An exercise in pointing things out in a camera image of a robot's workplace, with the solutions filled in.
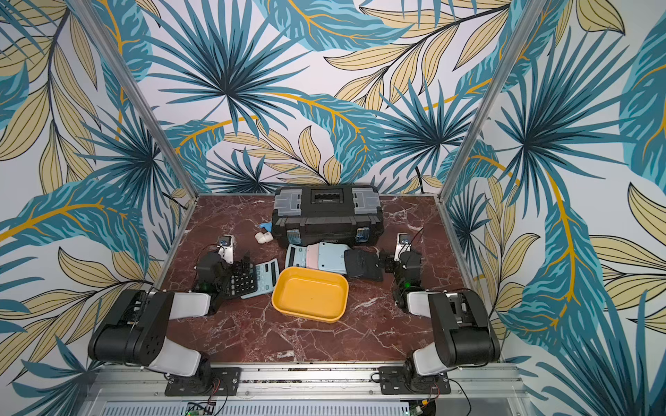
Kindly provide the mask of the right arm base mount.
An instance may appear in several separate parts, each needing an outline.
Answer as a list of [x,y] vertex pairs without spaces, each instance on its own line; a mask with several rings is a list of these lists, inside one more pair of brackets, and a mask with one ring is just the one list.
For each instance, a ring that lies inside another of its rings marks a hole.
[[405,366],[379,367],[379,384],[383,395],[448,395],[449,380],[443,375],[423,376]]

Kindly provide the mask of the yellow plastic tray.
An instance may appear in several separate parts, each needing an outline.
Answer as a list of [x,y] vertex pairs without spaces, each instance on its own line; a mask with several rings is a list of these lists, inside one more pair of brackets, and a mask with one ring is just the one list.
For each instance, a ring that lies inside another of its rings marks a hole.
[[283,270],[272,293],[272,306],[283,315],[334,323],[344,315],[349,283],[340,274],[301,267]]

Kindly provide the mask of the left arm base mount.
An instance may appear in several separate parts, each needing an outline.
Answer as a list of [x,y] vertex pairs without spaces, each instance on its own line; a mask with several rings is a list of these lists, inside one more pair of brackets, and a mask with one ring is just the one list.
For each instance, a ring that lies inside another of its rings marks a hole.
[[240,367],[211,367],[198,370],[194,376],[173,375],[166,385],[166,397],[235,396],[239,388]]

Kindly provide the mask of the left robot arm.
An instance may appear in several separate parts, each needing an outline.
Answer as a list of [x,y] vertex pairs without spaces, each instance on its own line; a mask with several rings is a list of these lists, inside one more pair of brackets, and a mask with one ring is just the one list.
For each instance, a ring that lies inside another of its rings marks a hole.
[[223,303],[258,288],[256,265],[248,257],[227,262],[206,253],[195,268],[191,291],[124,291],[88,343],[90,359],[162,374],[167,397],[236,395],[241,370],[213,367],[208,354],[168,338],[170,322],[212,317]]

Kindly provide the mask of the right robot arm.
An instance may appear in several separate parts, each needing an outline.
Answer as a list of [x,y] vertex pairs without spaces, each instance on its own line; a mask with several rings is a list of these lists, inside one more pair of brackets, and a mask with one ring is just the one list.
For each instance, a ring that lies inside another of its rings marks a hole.
[[421,286],[421,254],[404,251],[380,256],[380,266],[394,277],[395,306],[408,315],[428,318],[433,342],[408,354],[404,364],[380,367],[385,395],[449,393],[447,372],[483,367],[499,360],[501,346],[480,295],[470,289],[428,291]]

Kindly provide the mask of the black desktop calculator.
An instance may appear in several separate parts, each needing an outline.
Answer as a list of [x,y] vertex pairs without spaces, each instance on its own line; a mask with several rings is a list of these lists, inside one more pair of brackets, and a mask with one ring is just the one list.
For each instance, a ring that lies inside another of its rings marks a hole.
[[231,299],[254,293],[258,289],[258,279],[253,263],[246,261],[232,265],[229,296]]

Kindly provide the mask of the light blue calculator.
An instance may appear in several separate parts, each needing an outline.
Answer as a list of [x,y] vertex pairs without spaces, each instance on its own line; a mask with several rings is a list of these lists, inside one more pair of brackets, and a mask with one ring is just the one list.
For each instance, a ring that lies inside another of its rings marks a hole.
[[257,278],[257,288],[243,296],[242,299],[249,299],[256,296],[270,295],[275,289],[279,280],[279,261],[277,258],[265,263],[254,265]]
[[286,268],[307,266],[307,248],[290,244],[286,251],[285,259]]

